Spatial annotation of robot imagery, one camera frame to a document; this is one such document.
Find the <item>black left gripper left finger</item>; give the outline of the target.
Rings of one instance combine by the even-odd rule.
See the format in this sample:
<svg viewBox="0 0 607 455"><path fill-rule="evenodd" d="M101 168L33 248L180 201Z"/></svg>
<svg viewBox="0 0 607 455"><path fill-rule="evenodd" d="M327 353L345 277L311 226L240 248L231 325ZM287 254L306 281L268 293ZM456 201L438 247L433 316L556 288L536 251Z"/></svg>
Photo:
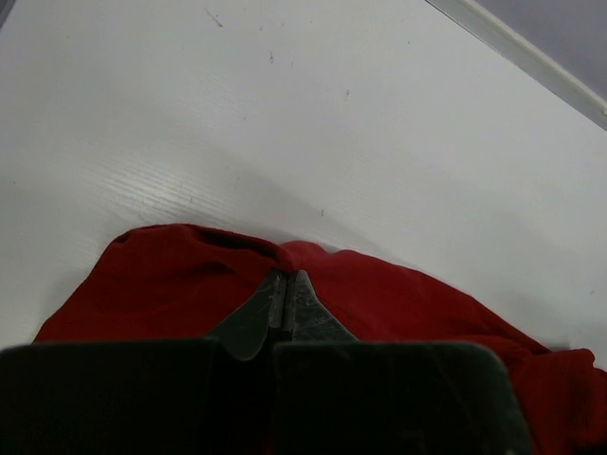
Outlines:
<svg viewBox="0 0 607 455"><path fill-rule="evenodd" d="M203 337L35 343L1 354L5 454L264 454L286 275Z"/></svg>

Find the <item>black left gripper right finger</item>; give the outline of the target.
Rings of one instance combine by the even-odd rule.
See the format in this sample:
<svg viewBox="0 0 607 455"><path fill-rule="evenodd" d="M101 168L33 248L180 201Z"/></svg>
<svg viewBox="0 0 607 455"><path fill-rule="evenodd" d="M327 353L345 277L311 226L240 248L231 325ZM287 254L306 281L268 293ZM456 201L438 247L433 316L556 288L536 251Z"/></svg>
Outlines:
<svg viewBox="0 0 607 455"><path fill-rule="evenodd" d="M304 272L273 350L276 454L528 454L506 368L467 342L356 339Z"/></svg>

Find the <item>red t shirt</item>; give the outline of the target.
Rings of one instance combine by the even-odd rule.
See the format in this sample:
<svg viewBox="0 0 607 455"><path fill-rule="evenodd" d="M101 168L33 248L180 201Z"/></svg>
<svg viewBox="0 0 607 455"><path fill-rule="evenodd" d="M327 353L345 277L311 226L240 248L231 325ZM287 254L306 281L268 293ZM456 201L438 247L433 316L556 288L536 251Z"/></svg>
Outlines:
<svg viewBox="0 0 607 455"><path fill-rule="evenodd" d="M320 301L360 340L488 347L506 365L536 453L605 452L606 374L589 350L547 348L446 283L352 250L186 224L136 228L109 244L36 340L203 336L274 268L306 272Z"/></svg>

